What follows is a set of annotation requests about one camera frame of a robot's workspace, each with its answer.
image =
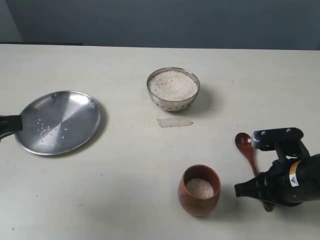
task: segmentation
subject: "white table surface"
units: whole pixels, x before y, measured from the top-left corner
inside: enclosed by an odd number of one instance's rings
[[[201,83],[194,104],[174,114],[146,90],[151,72],[172,66]],[[0,239],[319,239],[320,202],[267,213],[234,191],[252,178],[238,132],[298,127],[310,153],[320,153],[319,78],[317,51],[0,45],[1,115],[59,90],[93,96],[107,115],[100,136],[74,154],[42,157],[14,136],[1,141]],[[176,116],[194,124],[157,123]],[[257,165],[266,171],[274,159],[258,152]],[[194,164],[221,181],[207,218],[178,201],[179,180]]]

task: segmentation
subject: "metal plate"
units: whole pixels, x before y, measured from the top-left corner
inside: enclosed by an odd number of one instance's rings
[[[102,122],[102,108],[91,96],[57,91],[30,103],[22,112],[17,142],[37,155],[59,155],[88,142]]]

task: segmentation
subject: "scattered rice grains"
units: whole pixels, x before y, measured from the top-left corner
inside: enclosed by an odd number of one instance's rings
[[[162,100],[182,101],[198,91],[196,83],[178,71],[165,71],[155,75],[149,82],[150,91]]]
[[[199,199],[209,199],[214,196],[213,187],[201,178],[191,179],[185,187],[191,195]]]

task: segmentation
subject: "cup of rice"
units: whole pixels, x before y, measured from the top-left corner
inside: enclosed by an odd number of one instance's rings
[[[146,81],[151,100],[166,111],[180,111],[198,96],[200,82],[192,72],[165,67],[150,74]]]

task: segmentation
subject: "brown wooden cup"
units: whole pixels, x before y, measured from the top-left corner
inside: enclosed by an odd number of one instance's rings
[[[186,184],[191,179],[203,179],[213,187],[213,196],[207,199],[197,198],[191,195]],[[178,188],[178,197],[181,206],[185,211],[193,216],[208,215],[215,209],[220,196],[220,180],[214,170],[205,165],[193,165],[185,170]]]

